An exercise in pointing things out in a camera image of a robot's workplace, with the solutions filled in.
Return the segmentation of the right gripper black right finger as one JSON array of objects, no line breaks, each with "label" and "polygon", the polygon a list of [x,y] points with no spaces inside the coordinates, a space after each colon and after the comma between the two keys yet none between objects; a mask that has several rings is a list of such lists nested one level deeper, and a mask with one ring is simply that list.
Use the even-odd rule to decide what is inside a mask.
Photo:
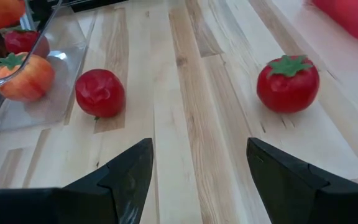
[{"label": "right gripper black right finger", "polygon": [[258,138],[247,161],[272,224],[358,224],[358,184]]}]

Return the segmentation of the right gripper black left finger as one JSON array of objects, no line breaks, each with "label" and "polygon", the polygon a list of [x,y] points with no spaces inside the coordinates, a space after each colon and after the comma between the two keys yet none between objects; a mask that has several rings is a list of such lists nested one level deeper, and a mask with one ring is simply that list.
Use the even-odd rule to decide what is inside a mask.
[{"label": "right gripper black left finger", "polygon": [[65,187],[0,189],[0,224],[139,224],[153,163],[145,138]]}]

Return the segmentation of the orange tomato with green stem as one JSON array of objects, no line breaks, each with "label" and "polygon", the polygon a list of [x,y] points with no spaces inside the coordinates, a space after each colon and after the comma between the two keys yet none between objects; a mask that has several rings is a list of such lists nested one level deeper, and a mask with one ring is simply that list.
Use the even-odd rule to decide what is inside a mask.
[{"label": "orange tomato with green stem", "polygon": [[[0,58],[0,79],[16,72],[27,52],[10,53]],[[13,101],[31,102],[43,97],[52,87],[55,70],[44,58],[32,54],[27,65],[13,79],[0,86],[0,94]]]}]

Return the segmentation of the red tomato with green stem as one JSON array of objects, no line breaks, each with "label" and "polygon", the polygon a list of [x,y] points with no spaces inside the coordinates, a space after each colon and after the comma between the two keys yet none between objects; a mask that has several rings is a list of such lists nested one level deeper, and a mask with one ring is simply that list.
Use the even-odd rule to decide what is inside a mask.
[{"label": "red tomato with green stem", "polygon": [[261,70],[256,92],[276,113],[297,113],[309,107],[319,90],[318,69],[307,55],[282,55]]},{"label": "red tomato with green stem", "polygon": [[[39,31],[28,29],[14,29],[4,34],[4,43],[9,53],[18,54],[21,52],[30,52],[40,36]],[[42,58],[47,58],[50,53],[49,42],[45,36],[41,38],[36,46],[34,54]]]}]

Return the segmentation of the red tomato without visible stem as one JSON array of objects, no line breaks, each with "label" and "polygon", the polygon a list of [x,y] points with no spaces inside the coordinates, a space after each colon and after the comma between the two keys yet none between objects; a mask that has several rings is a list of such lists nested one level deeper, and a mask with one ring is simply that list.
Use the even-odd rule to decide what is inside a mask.
[{"label": "red tomato without visible stem", "polygon": [[126,103],[121,81],[110,70],[101,68],[88,70],[76,80],[75,96],[79,107],[95,120],[118,115]]}]

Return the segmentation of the clear plastic basket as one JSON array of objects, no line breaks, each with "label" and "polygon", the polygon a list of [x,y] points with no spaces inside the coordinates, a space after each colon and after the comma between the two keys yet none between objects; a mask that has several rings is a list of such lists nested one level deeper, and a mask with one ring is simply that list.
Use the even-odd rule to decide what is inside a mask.
[{"label": "clear plastic basket", "polygon": [[[55,70],[55,79],[51,89],[36,101],[13,101],[2,96],[4,101],[0,107],[0,131],[54,123],[62,119],[67,111],[68,102],[87,48],[85,36],[70,5],[63,4],[63,0],[59,0],[44,28],[37,30],[37,23],[29,11],[29,3],[26,0],[24,2],[25,14],[19,22],[0,29],[2,45],[5,46],[4,34],[14,29],[39,31],[40,36],[35,42],[34,48],[27,52],[28,55],[21,67],[12,75],[1,78],[0,86],[13,79],[24,69],[43,36],[47,38],[50,47],[50,53],[45,59]],[[5,58],[10,54],[7,50],[6,53],[7,55],[0,58]]]}]

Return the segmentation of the red plastic basket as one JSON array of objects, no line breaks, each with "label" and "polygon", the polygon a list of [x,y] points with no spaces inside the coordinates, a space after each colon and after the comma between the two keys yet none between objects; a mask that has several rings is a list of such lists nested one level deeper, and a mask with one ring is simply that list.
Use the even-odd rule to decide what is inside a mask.
[{"label": "red plastic basket", "polygon": [[317,8],[358,39],[358,0],[310,0]]}]

